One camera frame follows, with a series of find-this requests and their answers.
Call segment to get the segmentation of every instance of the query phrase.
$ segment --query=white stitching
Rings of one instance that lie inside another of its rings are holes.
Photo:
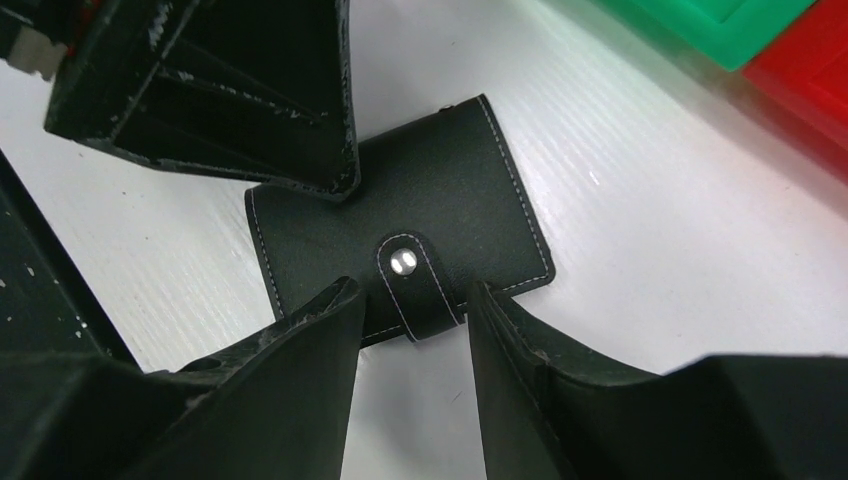
[[[381,332],[372,333],[371,335],[366,335],[366,336],[362,337],[362,339],[368,340],[371,337],[376,337],[377,335],[381,335],[381,334],[386,333],[386,332],[391,332],[392,330],[397,330],[398,328],[401,328],[400,325],[395,325],[394,327],[389,327],[389,328],[387,328],[387,329],[385,329]]]
[[[536,250],[539,252],[539,258],[542,260],[542,265],[545,267],[545,274],[539,277],[533,277],[529,280],[525,280],[520,283],[516,283],[515,285],[511,285],[503,289],[504,292],[508,290],[512,290],[513,288],[518,288],[522,285],[526,285],[530,282],[535,282],[536,280],[542,280],[544,278],[548,278],[550,276],[551,271],[548,267],[548,261],[545,259],[545,255],[542,253],[542,245],[539,244],[539,237],[536,234],[536,229],[533,227],[533,222],[530,220],[530,213],[527,211],[527,204],[524,202],[524,196],[521,194],[521,189],[518,188],[518,181],[515,179],[515,174],[512,173],[512,168],[509,166],[509,160],[506,156],[506,150],[504,150],[503,143],[501,142],[500,136],[498,136],[498,131],[495,129],[495,123],[492,121],[492,115],[489,114],[489,109],[486,108],[486,104],[483,103],[482,97],[477,97],[477,103],[480,104],[480,108],[483,109],[483,114],[486,115],[486,121],[489,122],[489,128],[492,130],[492,135],[495,137],[495,143],[498,145],[498,150],[501,152],[501,158],[503,158],[504,165],[506,165],[506,171],[509,173],[509,178],[512,179],[512,186],[515,188],[515,194],[518,195],[518,201],[521,202],[521,209],[524,210],[524,217],[527,218],[527,226],[530,227],[530,233],[533,235],[533,242],[536,244]],[[458,307],[463,307],[468,302],[462,302],[458,305]]]
[[[253,210],[253,225],[256,226],[256,236],[259,237],[259,246],[262,249],[262,257],[265,258],[265,267],[268,269],[268,278],[271,279],[271,287],[274,289],[274,299],[277,300],[277,310],[280,312],[280,318],[286,318],[283,313],[283,302],[280,300],[280,292],[277,290],[277,282],[274,280],[274,271],[271,270],[271,262],[268,260],[268,252],[265,250],[265,239],[262,237],[262,230],[259,228],[259,217],[256,215],[256,198],[253,189],[250,190],[250,209]]]
[[[414,235],[410,235],[408,233],[399,233],[393,237],[389,237],[380,245],[380,248],[377,249],[377,269],[380,271],[380,276],[383,277],[383,283],[386,284],[386,288],[389,289],[389,295],[392,297],[392,301],[395,303],[395,308],[397,308],[398,313],[400,314],[400,319],[403,321],[403,324],[406,325],[406,330],[409,332],[409,336],[412,337],[416,342],[418,341],[415,338],[415,334],[412,333],[412,329],[409,328],[409,324],[406,323],[406,317],[403,315],[403,311],[400,309],[400,305],[397,302],[397,298],[395,298],[395,292],[392,291],[392,287],[389,285],[388,279],[386,279],[386,274],[383,272],[383,268],[380,266],[380,253],[383,251],[383,248],[387,243],[392,240],[400,237],[409,237],[415,240],[415,243],[418,244],[418,248],[421,249],[421,253],[424,254],[424,260],[427,262],[427,267],[430,268],[430,273],[433,274],[433,280],[436,281],[436,287],[439,289],[439,293],[442,295],[442,300],[445,302],[445,306],[448,307],[448,312],[451,314],[451,318],[453,318],[454,323],[459,326],[459,320],[456,319],[456,315],[453,313],[453,309],[450,306],[450,302],[448,302],[448,298],[445,296],[444,290],[442,290],[442,284],[439,283],[439,278],[436,276],[436,270],[433,269],[433,264],[430,263],[430,257],[427,256],[427,250],[424,249],[424,245],[421,244],[421,241],[418,240]]]

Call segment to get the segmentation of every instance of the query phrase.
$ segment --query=leather strap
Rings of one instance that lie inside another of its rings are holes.
[[[399,322],[413,342],[456,327],[462,318],[456,311],[456,302],[449,298],[450,291],[442,287],[447,284],[447,278],[437,263],[436,254],[426,245],[420,233],[404,232],[388,237],[377,248],[380,276],[400,317]],[[408,259],[396,259],[396,253]],[[414,269],[408,274],[395,271],[396,267],[409,266],[400,264],[405,260],[411,260]]]

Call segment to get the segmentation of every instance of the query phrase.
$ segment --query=black leather card holder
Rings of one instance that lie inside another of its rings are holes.
[[[343,203],[272,185],[246,193],[278,320],[350,276],[368,292],[363,346],[401,334],[417,341],[463,322],[474,280],[512,295],[553,280],[550,250],[485,97],[359,149],[361,184]]]

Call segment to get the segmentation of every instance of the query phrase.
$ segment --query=green plastic container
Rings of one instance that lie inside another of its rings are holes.
[[[815,0],[607,0],[632,3],[721,66],[735,70],[762,51]]]

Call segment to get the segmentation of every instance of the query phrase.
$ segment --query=white wood-grain surface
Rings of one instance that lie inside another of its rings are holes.
[[[520,302],[655,372],[848,354],[848,155],[661,30],[592,0],[353,0],[360,138],[486,93],[559,276]],[[272,321],[242,195],[44,133],[0,68],[0,148],[147,371]],[[795,133],[788,135],[787,130]],[[485,478],[468,334],[361,354],[343,478]]]

